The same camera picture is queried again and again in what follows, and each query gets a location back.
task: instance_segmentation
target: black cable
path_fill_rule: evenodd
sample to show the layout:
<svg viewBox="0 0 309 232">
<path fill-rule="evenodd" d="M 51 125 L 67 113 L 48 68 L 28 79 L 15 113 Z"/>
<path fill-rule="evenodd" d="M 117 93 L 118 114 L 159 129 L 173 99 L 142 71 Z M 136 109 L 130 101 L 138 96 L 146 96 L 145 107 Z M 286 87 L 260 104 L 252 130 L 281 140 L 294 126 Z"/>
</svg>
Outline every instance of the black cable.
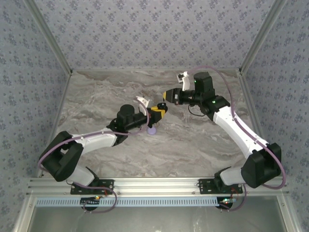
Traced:
<svg viewBox="0 0 309 232">
<path fill-rule="evenodd" d="M 190 105 L 188 105 L 188 111 L 190 112 L 190 114 L 194 115 L 194 116 L 198 116 L 198 117 L 203 117 L 205 115 L 196 115 L 196 114 L 193 114 L 190 110 Z"/>
</svg>

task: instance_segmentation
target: gray marble tabletop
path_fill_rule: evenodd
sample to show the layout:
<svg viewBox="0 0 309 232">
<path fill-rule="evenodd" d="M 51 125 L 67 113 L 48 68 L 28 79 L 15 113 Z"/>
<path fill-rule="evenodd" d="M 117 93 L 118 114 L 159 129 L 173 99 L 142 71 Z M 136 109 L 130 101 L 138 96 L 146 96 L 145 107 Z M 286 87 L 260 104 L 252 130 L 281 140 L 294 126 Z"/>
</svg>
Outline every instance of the gray marble tabletop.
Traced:
<svg viewBox="0 0 309 232">
<path fill-rule="evenodd" d="M 97 131 L 116 117 L 123 104 L 132 104 L 135 96 L 150 99 L 150 105 L 162 101 L 162 93 L 177 83 L 177 71 L 79 71 L 69 83 L 57 128 L 72 134 Z M 227 89 L 214 72 L 216 94 L 230 100 Z M 232 87 L 238 115 L 251 127 L 248 110 L 235 71 L 224 73 Z M 156 135 L 146 132 L 129 136 L 122 144 L 85 154 L 80 164 L 99 177 L 175 177 L 213 176 L 227 166 L 244 163 L 233 140 L 206 116 L 189 114 L 187 105 L 168 104 L 165 117 L 156 125 Z M 192 111 L 199 113 L 197 107 Z"/>
</svg>

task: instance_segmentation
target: wall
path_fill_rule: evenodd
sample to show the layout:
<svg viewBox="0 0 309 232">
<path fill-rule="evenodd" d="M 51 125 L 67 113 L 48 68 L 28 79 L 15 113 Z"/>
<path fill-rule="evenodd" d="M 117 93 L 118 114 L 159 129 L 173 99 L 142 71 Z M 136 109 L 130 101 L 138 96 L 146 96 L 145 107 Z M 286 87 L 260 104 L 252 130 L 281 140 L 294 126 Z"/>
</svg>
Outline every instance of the wall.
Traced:
<svg viewBox="0 0 309 232">
<path fill-rule="evenodd" d="M 27 177 L 51 132 L 66 83 L 22 0 L 0 4 L 0 231 L 11 231 Z"/>
<path fill-rule="evenodd" d="M 282 147 L 288 184 L 309 231 L 309 2 L 288 0 L 246 76 L 266 138 Z"/>
<path fill-rule="evenodd" d="M 36 0 L 73 69 L 241 65 L 273 0 Z"/>
</svg>

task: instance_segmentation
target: purple wire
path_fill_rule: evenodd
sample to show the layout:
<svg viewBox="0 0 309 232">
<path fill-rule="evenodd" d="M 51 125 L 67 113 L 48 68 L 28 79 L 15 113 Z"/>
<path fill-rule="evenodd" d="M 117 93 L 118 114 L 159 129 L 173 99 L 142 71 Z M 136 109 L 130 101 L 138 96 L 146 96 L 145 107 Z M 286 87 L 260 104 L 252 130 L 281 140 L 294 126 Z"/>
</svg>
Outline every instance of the purple wire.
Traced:
<svg viewBox="0 0 309 232">
<path fill-rule="evenodd" d="M 248 135 L 253 141 L 255 141 L 256 138 L 253 135 L 251 135 L 245 128 L 243 128 L 243 126 L 238 122 L 237 118 L 235 118 L 235 102 L 234 102 L 234 98 L 233 98 L 233 95 L 231 93 L 230 86 L 229 86 L 228 82 L 226 81 L 225 77 L 222 75 L 222 73 L 220 71 L 218 71 L 216 68 L 212 67 L 212 66 L 201 65 L 201 66 L 197 66 L 197 67 L 191 69 L 190 71 L 188 71 L 188 74 L 191 75 L 191 74 L 193 74 L 198 69 L 212 69 L 212 70 L 217 72 L 222 77 L 222 79 L 223 79 L 223 81 L 224 81 L 224 83 L 225 83 L 225 85 L 227 87 L 227 90 L 228 90 L 228 93 L 230 95 L 230 98 L 231 98 L 231 114 L 232 114 L 232 117 L 233 117 L 234 121 L 236 122 L 236 124 L 239 126 L 239 128 L 246 135 Z M 272 158 L 278 164 L 278 166 L 279 166 L 279 168 L 281 170 L 281 173 L 282 173 L 282 183 L 279 186 L 274 186 L 274 187 L 273 186 L 269 186 L 269 185 L 263 185 L 263 186 L 267 187 L 269 189 L 281 189 L 282 187 L 284 187 L 285 182 L 286 182 L 286 174 L 285 174 L 285 171 L 284 171 L 284 168 L 283 168 L 281 162 L 275 156 L 275 154 L 271 150 L 269 150 L 264 144 L 262 144 L 260 141 L 256 141 L 256 143 L 259 144 L 265 151 L 267 151 L 272 156 Z"/>
<path fill-rule="evenodd" d="M 224 207 L 224 208 L 226 208 L 229 212 L 233 212 L 233 211 L 239 210 L 240 208 L 243 207 L 243 205 L 245 204 L 245 202 L 247 200 L 247 189 L 246 189 L 245 185 L 243 185 L 243 190 L 245 191 L 245 196 L 243 197 L 243 200 L 242 200 L 241 204 L 239 206 L 237 206 L 235 209 L 230 209 L 228 206 L 226 206 L 224 204 L 219 204 L 219 205 Z"/>
<path fill-rule="evenodd" d="M 55 151 L 57 148 L 61 147 L 62 145 L 67 144 L 67 143 L 72 142 L 72 141 L 75 141 L 75 140 L 78 140 L 78 139 L 81 139 L 82 137 L 83 137 L 83 138 L 88 138 L 88 137 L 91 137 L 91 136 L 100 135 L 100 134 L 102 134 L 102 133 L 103 133 L 103 134 L 119 134 L 119 135 L 128 135 L 128 136 L 129 136 L 129 135 L 136 135 L 136 134 L 138 134 L 138 133 L 141 133 L 141 132 L 147 130 L 148 124 L 149 124 L 149 114 L 148 114 L 148 110 L 147 110 L 146 106 L 144 106 L 144 104 L 143 104 L 141 101 L 139 101 L 138 99 L 136 99 L 136 100 L 137 100 L 137 102 L 138 102 L 139 104 L 142 105 L 142 107 L 143 107 L 143 108 L 146 110 L 146 112 L 147 112 L 147 114 L 146 114 L 146 116 L 147 116 L 147 122 L 146 122 L 146 125 L 145 125 L 142 129 L 140 129 L 139 131 L 133 132 L 133 133 L 121 133 L 121 132 L 115 132 L 115 131 L 101 131 L 101 130 L 100 130 L 100 131 L 92 132 L 92 133 L 85 134 L 85 135 L 82 135 L 82 136 L 77 136 L 77 137 L 74 137 L 74 138 L 67 139 L 67 140 L 65 140 L 65 141 L 63 141 L 63 142 L 57 144 L 56 146 L 54 146 L 54 147 L 53 147 L 52 149 L 50 149 L 48 152 L 46 152 L 46 153 L 40 158 L 40 160 L 39 160 L 39 162 L 38 162 L 38 168 L 41 169 L 42 171 L 48 172 L 45 168 L 43 168 L 43 167 L 41 166 L 41 164 L 42 164 L 42 162 L 44 161 L 44 159 L 46 159 L 47 156 L 49 156 L 53 151 Z"/>
<path fill-rule="evenodd" d="M 106 209 L 106 210 L 100 210 L 100 211 L 88 211 L 86 210 L 85 206 L 86 204 L 89 202 L 89 201 L 86 201 L 84 204 L 83 204 L 83 210 L 85 211 L 85 213 L 90 213 L 90 214 L 103 214 L 103 213 L 107 213 L 107 212 L 110 212 L 111 210 L 113 210 L 115 207 L 116 207 L 116 204 L 117 204 L 117 194 L 115 193 L 114 190 L 112 190 L 111 188 L 107 188 L 107 187 L 90 187 L 90 186 L 86 186 L 86 185 L 81 185 L 79 183 L 74 183 L 75 185 L 79 186 L 79 187 L 82 187 L 82 188 L 86 188 L 86 189 L 103 189 L 103 190 L 107 190 L 107 191 L 110 191 L 112 194 L 114 194 L 115 196 L 115 201 L 114 201 L 114 204 Z"/>
</svg>

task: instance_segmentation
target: purple cable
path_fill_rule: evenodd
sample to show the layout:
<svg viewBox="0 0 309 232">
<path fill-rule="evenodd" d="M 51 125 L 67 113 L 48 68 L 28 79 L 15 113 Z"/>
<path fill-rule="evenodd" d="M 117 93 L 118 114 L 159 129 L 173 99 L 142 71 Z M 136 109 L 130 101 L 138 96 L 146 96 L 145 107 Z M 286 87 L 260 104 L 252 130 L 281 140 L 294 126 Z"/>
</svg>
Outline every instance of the purple cable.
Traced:
<svg viewBox="0 0 309 232">
<path fill-rule="evenodd" d="M 112 194 L 114 194 L 115 196 L 115 201 L 114 201 L 114 204 L 106 209 L 106 210 L 100 210 L 100 211 L 88 211 L 86 210 L 85 206 L 86 204 L 89 202 L 89 201 L 86 201 L 84 204 L 83 204 L 83 209 L 85 211 L 85 213 L 90 213 L 90 214 L 103 214 L 103 213 L 107 213 L 107 212 L 110 212 L 111 210 L 113 210 L 115 207 L 116 207 L 116 204 L 117 204 L 117 194 L 115 193 L 114 190 L 112 190 L 111 188 L 107 188 L 107 187 L 89 187 L 89 186 L 86 186 L 86 185 L 81 185 L 79 183 L 74 183 L 75 185 L 79 186 L 79 187 L 82 187 L 82 188 L 86 188 L 86 189 L 103 189 L 103 190 L 107 190 L 107 191 L 110 191 Z"/>
<path fill-rule="evenodd" d="M 245 204 L 246 200 L 247 200 L 247 189 L 246 189 L 245 185 L 243 185 L 243 190 L 245 191 L 245 196 L 243 197 L 243 200 L 242 200 L 241 204 L 239 206 L 237 206 L 235 209 L 230 209 L 229 207 L 227 207 L 224 204 L 219 204 L 219 205 L 224 207 L 224 208 L 226 208 L 229 212 L 233 212 L 233 211 L 236 211 L 236 210 L 242 208 L 243 205 Z"/>
<path fill-rule="evenodd" d="M 89 134 L 86 134 L 86 135 L 77 136 L 77 137 L 74 137 L 74 138 L 67 139 L 67 140 L 65 140 L 65 141 L 63 141 L 63 142 L 57 144 L 56 146 L 54 146 L 54 147 L 53 147 L 52 149 L 50 149 L 48 152 L 46 152 L 46 153 L 40 158 L 40 160 L 39 160 L 39 162 L 38 162 L 38 168 L 41 169 L 42 171 L 48 172 L 45 168 L 43 168 L 43 167 L 41 166 L 41 164 L 42 164 L 42 162 L 44 161 L 44 159 L 46 159 L 47 156 L 49 156 L 53 151 L 55 151 L 57 148 L 61 147 L 62 145 L 67 144 L 67 143 L 72 142 L 72 141 L 75 141 L 75 140 L 78 140 L 78 139 L 81 139 L 82 137 L 83 137 L 83 138 L 88 138 L 88 137 L 96 136 L 96 135 L 99 135 L 99 134 L 102 134 L 102 133 L 103 133 L 103 134 L 119 134 L 119 135 L 128 135 L 128 136 L 129 136 L 129 135 L 136 135 L 136 134 L 138 134 L 138 133 L 141 133 L 141 132 L 147 130 L 148 124 L 149 124 L 149 114 L 148 114 L 148 110 L 147 110 L 146 106 L 144 106 L 144 104 L 143 104 L 141 101 L 139 101 L 138 99 L 136 99 L 136 100 L 137 100 L 137 102 L 138 102 L 139 104 L 142 105 L 142 107 L 143 107 L 143 108 L 146 110 L 146 112 L 147 112 L 147 114 L 146 114 L 146 116 L 147 116 L 147 122 L 146 122 L 146 125 L 145 125 L 142 129 L 140 129 L 140 130 L 137 131 L 137 132 L 133 132 L 133 133 L 121 133 L 121 132 L 115 132 L 115 131 L 101 131 L 101 130 L 100 130 L 100 131 L 92 132 L 92 133 L 89 133 Z"/>
<path fill-rule="evenodd" d="M 225 85 L 227 87 L 227 90 L 228 90 L 228 93 L 230 95 L 230 98 L 231 98 L 231 113 L 232 113 L 232 117 L 234 118 L 234 121 L 236 122 L 236 124 L 239 126 L 239 128 L 246 135 L 248 135 L 253 141 L 255 141 L 255 137 L 253 135 L 251 135 L 245 128 L 243 128 L 243 126 L 238 122 L 237 118 L 235 118 L 235 102 L 234 102 L 234 99 L 233 99 L 233 95 L 231 93 L 230 86 L 229 86 L 228 82 L 226 81 L 225 77 L 222 75 L 222 73 L 220 71 L 218 71 L 216 68 L 212 67 L 212 66 L 201 65 L 201 66 L 197 66 L 197 67 L 191 69 L 190 71 L 188 71 L 188 74 L 191 75 L 191 74 L 193 74 L 198 69 L 212 69 L 212 70 L 217 72 L 222 77 L 222 79 L 223 79 L 223 81 L 224 81 L 224 83 L 225 83 Z M 281 162 L 278 160 L 278 158 L 275 156 L 275 154 L 271 150 L 269 150 L 264 144 L 262 144 L 260 141 L 256 141 L 256 143 L 259 144 L 263 149 L 265 149 L 265 151 L 267 151 L 272 156 L 272 158 L 278 164 L 278 166 L 279 166 L 279 168 L 281 170 L 281 173 L 282 173 L 282 183 L 279 186 L 275 186 L 275 187 L 269 186 L 269 185 L 263 185 L 263 186 L 267 187 L 269 189 L 281 189 L 282 187 L 284 187 L 285 182 L 286 182 L 286 175 L 285 175 L 285 171 L 284 171 L 284 168 L 283 168 Z"/>
</svg>

